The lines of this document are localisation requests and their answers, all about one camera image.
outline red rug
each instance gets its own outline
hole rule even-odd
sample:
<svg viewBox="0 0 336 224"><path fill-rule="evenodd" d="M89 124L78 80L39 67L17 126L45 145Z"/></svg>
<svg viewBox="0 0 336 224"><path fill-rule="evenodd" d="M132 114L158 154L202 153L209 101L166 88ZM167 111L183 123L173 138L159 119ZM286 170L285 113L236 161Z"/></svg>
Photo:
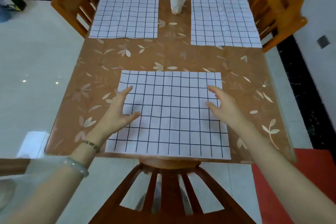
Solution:
<svg viewBox="0 0 336 224"><path fill-rule="evenodd" d="M295 149L296 168L336 203L336 166L327 150ZM283 206L256 165L253 177L263 224L292 224Z"/></svg>

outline dining table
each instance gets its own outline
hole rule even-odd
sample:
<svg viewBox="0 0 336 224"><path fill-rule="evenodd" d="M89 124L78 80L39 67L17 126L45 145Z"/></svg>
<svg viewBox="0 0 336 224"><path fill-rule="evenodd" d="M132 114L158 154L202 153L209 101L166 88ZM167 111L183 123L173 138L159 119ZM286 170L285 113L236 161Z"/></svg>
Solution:
<svg viewBox="0 0 336 224"><path fill-rule="evenodd" d="M246 118L287 160L295 162L291 139L262 48L200 46L191 44L191 0L182 12L171 12L170 0L159 0L157 38L89 38L84 40L45 153L69 155L86 138L117 94L122 70L220 72L222 88L232 96ZM231 160L211 162L253 163L241 138L228 127ZM105 152L98 156L139 158L137 154ZM187 157L146 156L183 160Z"/></svg>

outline grid paper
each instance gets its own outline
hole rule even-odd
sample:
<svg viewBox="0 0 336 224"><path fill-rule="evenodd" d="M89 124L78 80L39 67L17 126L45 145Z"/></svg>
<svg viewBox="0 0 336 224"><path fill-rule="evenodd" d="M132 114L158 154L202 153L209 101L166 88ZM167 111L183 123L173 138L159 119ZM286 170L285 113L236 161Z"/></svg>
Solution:
<svg viewBox="0 0 336 224"><path fill-rule="evenodd" d="M191 0L191 44L261 48L247 0Z"/></svg>
<svg viewBox="0 0 336 224"><path fill-rule="evenodd" d="M157 38L159 0L100 0L89 38Z"/></svg>
<svg viewBox="0 0 336 224"><path fill-rule="evenodd" d="M109 137L105 152L231 159L227 126L205 104L219 104L207 85L222 88L221 73L123 70L118 92L133 86L123 113L141 117Z"/></svg>

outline floor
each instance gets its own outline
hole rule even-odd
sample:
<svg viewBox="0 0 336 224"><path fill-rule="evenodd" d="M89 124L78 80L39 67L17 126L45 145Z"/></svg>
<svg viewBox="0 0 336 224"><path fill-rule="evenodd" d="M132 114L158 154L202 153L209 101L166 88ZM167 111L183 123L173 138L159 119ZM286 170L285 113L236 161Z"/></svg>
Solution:
<svg viewBox="0 0 336 224"><path fill-rule="evenodd" d="M27 9L0 24L0 32L6 32L0 37L0 158L15 158L28 132L51 131L83 38L48 1L27 1ZM266 58L293 146L310 149L312 145L277 49L267 52ZM61 161L62 157L54 156L33 160L26 174L15 178L15 197L0 211L0 220L20 205ZM133 159L95 158L89 177L80 184L57 224L88 223L136 164ZM262 223L251 165L202 163L201 167L256 223ZM149 176L141 174L121 205L134 208L148 183ZM191 176L191 183L202 199L204 212L221 209L198 177Z"/></svg>

